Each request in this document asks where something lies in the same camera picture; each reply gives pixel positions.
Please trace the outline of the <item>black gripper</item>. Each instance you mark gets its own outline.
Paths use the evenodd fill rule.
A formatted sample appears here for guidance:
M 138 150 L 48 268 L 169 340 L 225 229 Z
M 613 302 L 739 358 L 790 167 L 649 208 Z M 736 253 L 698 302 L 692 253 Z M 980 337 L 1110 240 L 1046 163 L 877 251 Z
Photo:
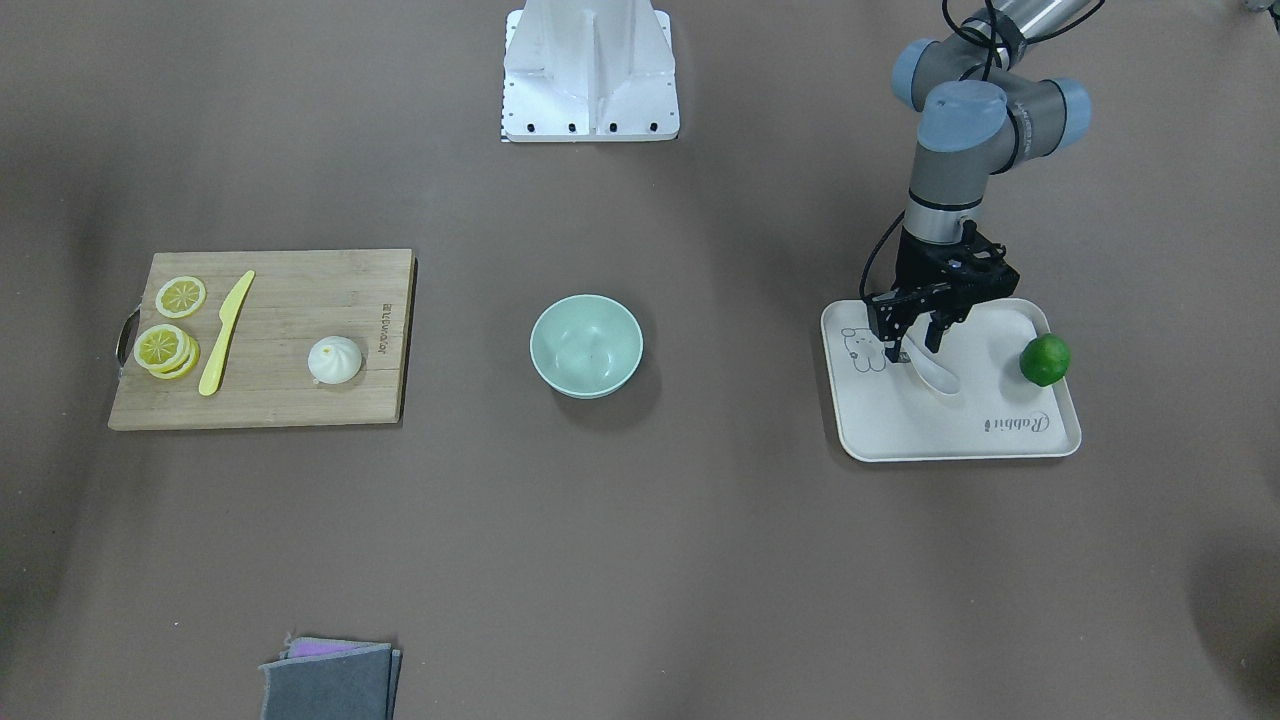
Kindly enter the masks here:
M 937 354 L 946 333 L 975 305 L 1011 296 L 1020 274 L 1005 254 L 975 225 L 963 225 L 956 243 L 931 243 L 901 231 L 891 290 L 867 297 L 870 329 L 887 361 L 902 361 L 902 337 L 919 316 L 929 316 L 924 346 Z

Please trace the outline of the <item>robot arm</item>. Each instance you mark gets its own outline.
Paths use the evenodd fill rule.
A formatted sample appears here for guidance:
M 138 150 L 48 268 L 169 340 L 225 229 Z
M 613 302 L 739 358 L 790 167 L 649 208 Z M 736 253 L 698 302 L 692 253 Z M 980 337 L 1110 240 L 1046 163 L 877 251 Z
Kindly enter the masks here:
M 1079 141 L 1092 101 L 1069 78 L 1032 81 L 1015 72 L 1036 45 L 1065 35 L 1101 9 L 1098 1 L 986 1 L 943 40 L 923 38 L 893 64 L 893 95 L 919 115 L 908 201 L 890 227 L 899 237 L 893 282 L 863 292 L 870 331 L 891 363 L 920 316 L 924 345 L 979 304 L 1012 295 L 1020 275 L 1005 247 L 979 228 L 988 181 Z

